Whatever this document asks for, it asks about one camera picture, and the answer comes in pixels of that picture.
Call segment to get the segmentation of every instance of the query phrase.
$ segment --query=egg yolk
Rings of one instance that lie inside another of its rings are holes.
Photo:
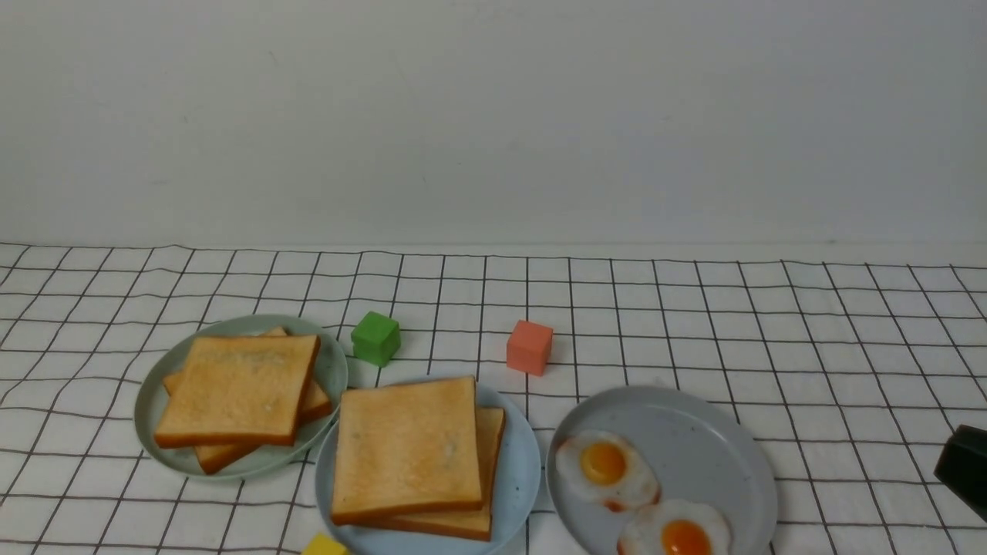
[[[579,458],[582,473],[594,484],[615,484],[624,477],[627,460],[620,448],[613,443],[599,442],[582,451]]]
[[[690,520],[673,520],[661,531],[665,555],[710,555],[713,547],[706,532]]]

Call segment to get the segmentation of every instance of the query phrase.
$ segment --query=egg white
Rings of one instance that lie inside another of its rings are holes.
[[[710,539],[711,555],[728,555],[730,528],[723,515],[709,505],[681,499],[661,500],[657,505],[638,510],[621,531],[617,553],[664,554],[661,532],[675,520],[690,520],[700,526]]]
[[[580,464],[584,449],[604,441],[616,445],[627,463],[624,477],[610,485],[590,481]],[[566,439],[556,451],[556,469],[577,497],[615,513],[656,503],[661,494],[658,479],[638,451],[623,437],[610,432],[586,430]]]

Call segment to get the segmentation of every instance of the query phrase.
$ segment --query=fried egg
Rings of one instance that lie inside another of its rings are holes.
[[[621,531],[619,555],[727,555],[730,529],[713,507],[681,499],[640,509]]]
[[[556,451],[556,469],[580,499],[614,513],[658,502],[661,485],[636,449],[623,437],[585,430]]]

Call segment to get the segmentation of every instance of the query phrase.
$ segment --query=black object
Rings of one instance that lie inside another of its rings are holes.
[[[987,521],[987,431],[966,425],[957,428],[933,474]]]

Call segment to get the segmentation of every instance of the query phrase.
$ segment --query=gray plate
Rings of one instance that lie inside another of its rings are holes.
[[[546,461],[549,496],[572,538],[590,555],[613,555],[633,513],[614,514],[577,498],[556,471],[559,445],[580,430],[625,437],[661,483],[662,499],[719,509],[730,525],[730,555],[763,555],[775,533],[778,492],[764,453],[720,409],[675,389],[630,386],[586,399],[559,424]]]
[[[430,379],[441,378],[430,377],[402,383]],[[541,451],[531,425],[506,397],[478,383],[477,405],[503,407],[507,413],[507,425],[500,441],[500,456],[493,482],[491,541],[333,524],[329,520],[329,511],[333,499],[339,426],[333,426],[329,430],[315,465],[316,507],[330,535],[344,545],[351,555],[488,555],[510,541],[524,526],[535,506],[542,474]]]
[[[319,354],[312,368],[312,377],[326,390],[333,400],[333,412],[298,429],[292,446],[265,445],[219,472],[206,475],[195,459],[191,448],[162,449],[154,442],[154,429],[168,405],[168,393],[161,380],[168,374],[181,371],[189,355],[191,343],[199,336],[250,336],[259,335],[271,328],[283,327],[291,335],[318,335],[322,340]],[[137,391],[133,408],[133,424],[137,438],[147,454],[166,467],[201,480],[233,480],[249,478],[280,468],[303,453],[329,429],[340,405],[340,396],[346,390],[349,370],[346,355],[340,344],[321,327],[292,316],[279,314],[254,314],[219,322],[195,332],[171,348],[151,371]]]

